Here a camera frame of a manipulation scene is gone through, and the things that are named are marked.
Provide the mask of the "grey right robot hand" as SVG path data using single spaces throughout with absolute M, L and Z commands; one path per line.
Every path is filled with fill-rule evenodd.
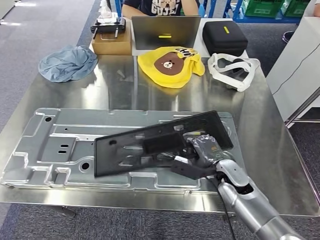
M 198 155 L 194 163 L 200 168 L 209 168 L 221 160 L 234 160 L 231 153 L 222 150 L 214 137 L 209 134 L 188 137 L 186 140 Z

